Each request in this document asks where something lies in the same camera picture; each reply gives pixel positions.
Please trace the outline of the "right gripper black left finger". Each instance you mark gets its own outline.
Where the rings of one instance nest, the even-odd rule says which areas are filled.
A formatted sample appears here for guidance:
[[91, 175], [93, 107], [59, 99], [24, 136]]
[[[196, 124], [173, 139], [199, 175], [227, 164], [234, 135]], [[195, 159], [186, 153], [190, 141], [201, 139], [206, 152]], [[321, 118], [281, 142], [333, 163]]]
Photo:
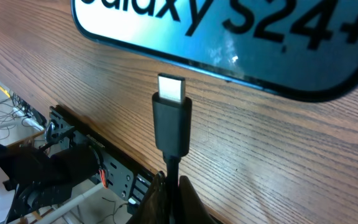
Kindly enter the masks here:
[[168, 223], [168, 196], [165, 174], [160, 171], [147, 190], [138, 210], [127, 224], [166, 224]]

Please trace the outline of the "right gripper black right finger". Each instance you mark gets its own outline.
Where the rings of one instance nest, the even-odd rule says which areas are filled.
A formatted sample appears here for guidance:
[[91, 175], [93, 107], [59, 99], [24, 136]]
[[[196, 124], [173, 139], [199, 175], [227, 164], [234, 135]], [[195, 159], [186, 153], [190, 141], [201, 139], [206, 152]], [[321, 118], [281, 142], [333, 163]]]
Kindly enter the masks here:
[[183, 224], [222, 224], [211, 215], [187, 176], [178, 184], [178, 219]]

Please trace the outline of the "blue Samsung smartphone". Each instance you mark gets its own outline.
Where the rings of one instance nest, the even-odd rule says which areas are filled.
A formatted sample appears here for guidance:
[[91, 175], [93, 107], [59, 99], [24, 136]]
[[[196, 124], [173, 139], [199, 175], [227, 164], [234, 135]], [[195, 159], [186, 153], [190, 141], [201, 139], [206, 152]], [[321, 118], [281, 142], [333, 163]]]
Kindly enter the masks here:
[[296, 101], [358, 86], [358, 0], [72, 0], [89, 40]]

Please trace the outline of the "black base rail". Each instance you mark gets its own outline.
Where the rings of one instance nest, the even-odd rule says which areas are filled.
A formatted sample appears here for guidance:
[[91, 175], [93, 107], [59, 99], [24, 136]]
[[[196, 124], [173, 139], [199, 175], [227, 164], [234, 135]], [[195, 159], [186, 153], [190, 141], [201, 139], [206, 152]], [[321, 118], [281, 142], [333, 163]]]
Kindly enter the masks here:
[[154, 174], [136, 160], [125, 154], [117, 146], [93, 131], [61, 106], [50, 108], [50, 122], [55, 127], [52, 138], [72, 129], [72, 132], [58, 141], [58, 145], [70, 159], [83, 159], [88, 166], [91, 159], [74, 150], [85, 145], [97, 160], [98, 169], [104, 171], [106, 186], [121, 199], [129, 202], [128, 213], [135, 214]]

